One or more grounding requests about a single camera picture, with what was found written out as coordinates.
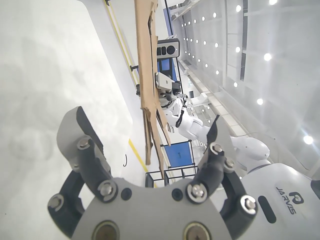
metal frame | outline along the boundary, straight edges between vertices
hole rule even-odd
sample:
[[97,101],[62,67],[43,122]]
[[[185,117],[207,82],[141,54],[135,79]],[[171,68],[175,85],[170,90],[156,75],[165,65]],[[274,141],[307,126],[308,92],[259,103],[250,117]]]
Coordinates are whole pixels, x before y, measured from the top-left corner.
[[[191,175],[185,175],[183,170],[185,169],[191,169],[191,168],[194,168],[195,170],[195,173],[194,174],[191,174]],[[173,176],[173,177],[169,177],[167,172],[168,171],[173,171],[173,170],[180,170],[181,171],[181,176]],[[197,173],[197,170],[198,170],[198,166],[190,166],[190,167],[177,167],[177,168],[169,168],[167,170],[164,171],[164,178],[157,178],[157,179],[153,179],[153,177],[151,176],[151,174],[153,173],[160,173],[160,171],[150,171],[150,172],[147,172],[145,173],[145,187],[146,188],[154,188],[154,182],[156,181],[164,181],[164,185],[167,186],[169,185],[169,181],[170,179],[175,179],[175,178],[187,178],[187,177],[194,177],[195,174]]]

hex bolt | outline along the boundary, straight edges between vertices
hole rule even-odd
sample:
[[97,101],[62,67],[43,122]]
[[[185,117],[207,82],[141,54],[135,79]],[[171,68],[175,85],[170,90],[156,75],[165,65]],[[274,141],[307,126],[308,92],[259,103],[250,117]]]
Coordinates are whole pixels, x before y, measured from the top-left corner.
[[222,146],[219,144],[216,144],[215,142],[211,142],[209,145],[209,148],[210,148],[210,151],[216,155],[218,155],[223,151]]
[[112,186],[110,184],[104,184],[102,187],[101,187],[101,190],[100,190],[100,194],[102,196],[108,196],[112,193]]
[[256,203],[251,201],[250,199],[245,200],[245,206],[249,209],[252,210],[256,207]]
[[60,205],[60,200],[58,199],[58,197],[54,197],[49,201],[49,206],[51,208],[57,208]]
[[64,197],[61,194],[55,194],[51,197],[48,202],[48,207],[55,209],[55,211],[59,211],[64,204]]
[[218,153],[221,153],[223,151],[222,147],[218,144],[214,145],[213,149]]
[[79,141],[79,146],[81,148],[84,148],[86,145],[89,144],[89,140],[87,138],[82,138],[80,141]]
[[198,184],[193,185],[192,195],[194,197],[200,198],[203,196],[203,194],[204,194],[204,191],[201,189],[200,185],[198,185]]
[[232,159],[230,158],[226,158],[225,161],[224,161],[225,165],[228,167],[228,168],[233,168],[233,166],[235,165],[235,163],[233,162]]

yellow floor line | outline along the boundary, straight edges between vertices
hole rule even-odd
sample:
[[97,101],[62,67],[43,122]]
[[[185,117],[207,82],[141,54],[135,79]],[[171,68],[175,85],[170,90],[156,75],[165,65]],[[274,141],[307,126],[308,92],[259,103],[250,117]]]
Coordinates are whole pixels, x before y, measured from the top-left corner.
[[141,166],[143,167],[145,172],[149,172],[149,170],[147,169],[147,166],[145,165],[145,163],[143,162],[142,158],[140,157],[137,149],[135,148],[134,144],[132,143],[131,139],[129,139],[129,145],[132,149],[132,151],[134,152],[134,154],[136,155],[137,159],[139,160]]
[[[126,59],[127,66],[128,66],[128,68],[130,69],[130,63],[129,63],[129,60],[128,60],[128,58],[127,58],[127,54],[125,53],[125,50],[124,50],[124,48],[123,48],[123,45],[122,45],[122,43],[121,43],[119,34],[118,34],[118,32],[117,32],[117,29],[116,29],[115,23],[113,22],[111,13],[110,13],[110,11],[109,11],[109,6],[107,5],[107,3],[106,3],[105,0],[104,0],[104,4],[105,4],[106,10],[107,10],[107,12],[108,12],[109,19],[111,20],[112,26],[113,26],[113,28],[114,28],[114,31],[115,31],[115,33],[116,33],[116,35],[117,35],[117,37],[118,37],[118,41],[119,41],[119,44],[120,44],[120,46],[121,46],[123,55],[124,55],[124,57],[125,57],[125,59]],[[134,74],[133,72],[131,72],[131,70],[130,70],[130,75],[131,75],[131,78],[132,78],[133,82],[135,83],[135,85],[137,85],[137,84],[138,84],[137,78],[136,78],[135,74]]]

black slot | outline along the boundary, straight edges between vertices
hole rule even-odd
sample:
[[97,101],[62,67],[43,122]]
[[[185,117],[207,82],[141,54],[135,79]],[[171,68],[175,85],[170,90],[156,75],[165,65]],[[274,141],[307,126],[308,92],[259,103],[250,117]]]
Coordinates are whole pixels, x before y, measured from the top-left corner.
[[161,47],[161,54],[166,55],[167,54],[167,48],[166,47]]
[[261,209],[265,215],[265,218],[269,223],[275,223],[277,221],[276,215],[273,212],[267,198],[265,196],[260,196],[258,198]]

wire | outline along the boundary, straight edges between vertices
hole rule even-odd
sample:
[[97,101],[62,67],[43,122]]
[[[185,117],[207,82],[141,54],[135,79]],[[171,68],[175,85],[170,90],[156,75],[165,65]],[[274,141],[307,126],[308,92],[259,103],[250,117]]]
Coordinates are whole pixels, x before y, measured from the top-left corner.
[[128,163],[128,159],[127,159],[127,154],[125,155],[125,165],[122,165],[122,166],[127,166],[127,163]]
[[181,110],[180,117],[179,117],[179,119],[176,121],[176,127],[177,127],[177,128],[181,125],[183,113],[184,113],[184,110]]

